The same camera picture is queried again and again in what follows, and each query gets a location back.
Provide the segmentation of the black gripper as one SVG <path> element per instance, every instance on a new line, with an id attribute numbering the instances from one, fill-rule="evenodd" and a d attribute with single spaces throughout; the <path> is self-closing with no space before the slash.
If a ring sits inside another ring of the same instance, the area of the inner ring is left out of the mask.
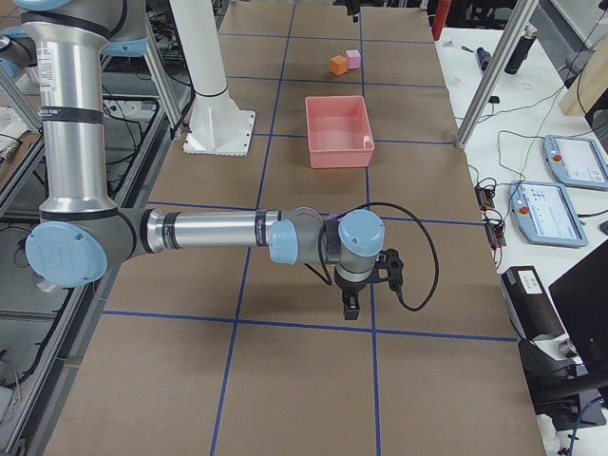
<path id="1" fill-rule="evenodd" d="M 367 286 L 365 281 L 351 282 L 343 278 L 335 280 L 342 292 L 343 316 L 345 320 L 357 320 L 360 314 L 358 294 Z"/>

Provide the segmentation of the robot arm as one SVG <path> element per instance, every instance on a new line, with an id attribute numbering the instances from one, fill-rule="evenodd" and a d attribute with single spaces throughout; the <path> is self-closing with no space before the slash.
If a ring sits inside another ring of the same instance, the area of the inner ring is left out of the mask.
<path id="1" fill-rule="evenodd" d="M 142 1 L 24 1 L 22 25 L 35 45 L 47 199 L 26 242 L 33 271 L 63 288 L 81 287 L 132 257 L 199 247 L 265 247 L 276 263 L 333 271 L 343 315 L 378 278 L 385 227 L 366 209 L 337 218 L 314 210 L 165 213 L 121 209 L 108 195 L 101 55 L 147 48 Z"/>

